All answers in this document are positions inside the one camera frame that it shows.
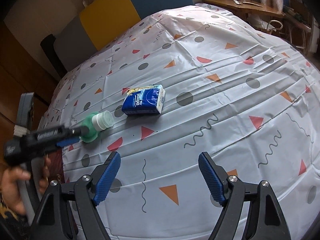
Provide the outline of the person left hand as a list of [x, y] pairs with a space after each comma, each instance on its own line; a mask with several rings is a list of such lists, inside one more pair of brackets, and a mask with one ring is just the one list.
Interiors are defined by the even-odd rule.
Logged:
[[[48, 167], [51, 165], [50, 159], [45, 156], [44, 158], [44, 166], [42, 169], [43, 178], [39, 181], [39, 192], [44, 194], [46, 191], [49, 182], [49, 169]], [[26, 181], [31, 178], [31, 173], [27, 170], [22, 169], [21, 167], [12, 167], [7, 168], [3, 172], [2, 180], [1, 180], [1, 192], [4, 204], [12, 211], [19, 215], [26, 215], [25, 207], [20, 196], [20, 191], [18, 189], [17, 182], [19, 180]]]

